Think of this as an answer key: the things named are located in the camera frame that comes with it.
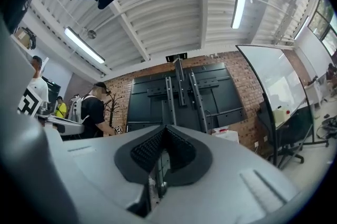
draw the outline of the yellow shirt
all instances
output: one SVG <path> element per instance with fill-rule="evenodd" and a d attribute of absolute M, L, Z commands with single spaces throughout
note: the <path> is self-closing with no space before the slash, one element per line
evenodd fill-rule
<path fill-rule="evenodd" d="M 55 116 L 65 118 L 65 114 L 67 114 L 67 106 L 65 105 L 65 103 L 61 103 L 56 109 Z"/>

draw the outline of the office chair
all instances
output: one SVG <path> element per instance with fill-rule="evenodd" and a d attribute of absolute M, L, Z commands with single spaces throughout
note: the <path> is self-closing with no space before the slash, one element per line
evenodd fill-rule
<path fill-rule="evenodd" d="M 295 158 L 300 159 L 301 164 L 304 163 L 304 157 L 294 153 L 298 149 L 298 146 L 294 147 L 294 144 L 302 140 L 305 136 L 305 134 L 303 134 L 303 130 L 301 130 L 302 125 L 305 123 L 301 115 L 302 111 L 297 111 L 296 114 L 293 115 L 293 117 L 290 118 L 280 129 L 276 130 L 277 148 L 281 147 L 281 150 L 277 151 L 277 156 L 282 156 L 282 159 L 277 166 L 278 168 L 282 166 L 288 156 L 295 156 Z M 272 128 L 275 128 L 275 126 L 271 125 L 270 115 L 267 112 L 265 102 L 260 104 L 260 110 L 257 112 L 257 117 L 268 132 L 267 136 L 269 143 L 275 147 L 274 138 L 272 136 Z M 271 154 L 268 157 L 268 161 L 271 161 L 273 157 L 274 154 Z"/>

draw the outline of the white t-shirt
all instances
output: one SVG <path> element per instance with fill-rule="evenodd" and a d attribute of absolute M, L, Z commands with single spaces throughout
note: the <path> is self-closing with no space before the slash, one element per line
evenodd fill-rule
<path fill-rule="evenodd" d="M 41 77 L 33 78 L 29 86 L 42 100 L 48 101 L 48 85 L 45 80 Z"/>

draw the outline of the backpack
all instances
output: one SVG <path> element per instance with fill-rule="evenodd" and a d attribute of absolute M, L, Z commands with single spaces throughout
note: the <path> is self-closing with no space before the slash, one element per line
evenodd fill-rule
<path fill-rule="evenodd" d="M 75 98 L 75 100 L 74 100 L 74 102 L 71 105 L 70 110 L 69 110 L 69 116 L 68 116 L 69 120 L 82 124 L 84 122 L 84 120 L 86 120 L 89 117 L 89 115 L 87 115 L 84 119 L 82 119 L 82 112 L 81 112 L 82 102 L 86 99 L 89 99 L 89 98 L 96 98 L 96 97 L 93 96 L 93 95 L 88 95 L 88 96 L 83 97 L 83 98 L 80 98 L 80 97 Z"/>

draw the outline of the cap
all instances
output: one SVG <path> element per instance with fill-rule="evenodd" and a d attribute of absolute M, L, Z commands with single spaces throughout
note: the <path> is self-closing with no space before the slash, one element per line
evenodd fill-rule
<path fill-rule="evenodd" d="M 106 85 L 103 82 L 98 82 L 95 84 L 95 86 L 104 88 L 107 94 L 111 92 L 110 90 L 107 89 Z"/>

